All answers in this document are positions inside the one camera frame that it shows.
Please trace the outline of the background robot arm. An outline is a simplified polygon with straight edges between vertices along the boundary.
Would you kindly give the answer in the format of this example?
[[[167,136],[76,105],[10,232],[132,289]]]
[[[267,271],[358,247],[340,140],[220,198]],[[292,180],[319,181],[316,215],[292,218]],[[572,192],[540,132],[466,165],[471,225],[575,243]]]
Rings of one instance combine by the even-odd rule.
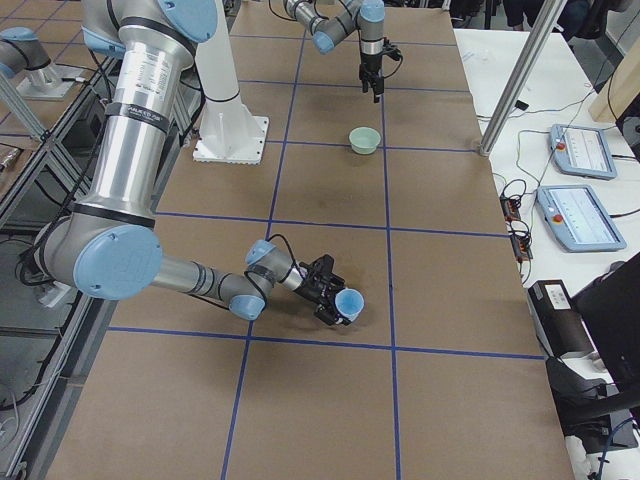
[[[1,32],[1,75],[26,100],[61,101],[73,86],[86,83],[84,71],[55,63],[30,28]]]

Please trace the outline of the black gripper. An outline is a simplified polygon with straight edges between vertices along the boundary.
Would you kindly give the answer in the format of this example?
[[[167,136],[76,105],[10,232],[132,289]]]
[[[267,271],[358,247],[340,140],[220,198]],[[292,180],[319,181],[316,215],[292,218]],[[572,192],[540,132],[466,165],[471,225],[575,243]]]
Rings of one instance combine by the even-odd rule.
[[[311,263],[299,264],[303,280],[294,292],[318,305],[314,316],[329,326],[348,326],[351,320],[335,308],[335,295],[346,288],[345,280],[333,272],[334,258],[324,254]]]
[[[383,58],[389,57],[402,64],[403,55],[400,49],[389,40],[361,40],[359,48],[359,79],[362,83],[362,92],[368,93],[369,83],[372,83],[373,100],[379,103],[384,94],[385,76],[381,73]]]

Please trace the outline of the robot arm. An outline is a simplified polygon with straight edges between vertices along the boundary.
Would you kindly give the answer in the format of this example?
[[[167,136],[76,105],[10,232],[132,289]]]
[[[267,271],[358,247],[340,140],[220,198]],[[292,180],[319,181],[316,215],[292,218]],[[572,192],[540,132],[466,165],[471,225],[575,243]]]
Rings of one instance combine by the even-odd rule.
[[[386,76],[383,58],[403,62],[400,49],[384,35],[385,4],[383,1],[343,1],[342,12],[331,18],[321,16],[314,1],[284,1],[284,10],[291,20],[302,24],[311,34],[316,49],[323,55],[333,51],[351,34],[359,36],[359,80],[362,92],[373,92],[379,103]]]
[[[259,240],[236,275],[168,256],[154,233],[151,195],[186,69],[197,69],[203,89],[195,158],[256,164],[262,156],[269,121],[241,100],[221,3],[87,1],[83,10],[87,46],[122,66],[91,188],[40,234],[39,268],[92,297],[122,300],[153,285],[248,321],[281,284],[311,301],[324,323],[352,323],[364,300],[334,274],[330,256],[300,263],[289,247]]]

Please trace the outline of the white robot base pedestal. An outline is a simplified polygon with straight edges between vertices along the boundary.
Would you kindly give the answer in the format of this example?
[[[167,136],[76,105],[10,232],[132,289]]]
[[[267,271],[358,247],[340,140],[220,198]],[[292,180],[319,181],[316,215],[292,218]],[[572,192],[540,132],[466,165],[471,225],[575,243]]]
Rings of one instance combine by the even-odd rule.
[[[255,165],[262,159],[269,119],[252,115],[242,101],[223,3],[215,6],[215,33],[199,44],[195,56],[206,103],[193,158]]]

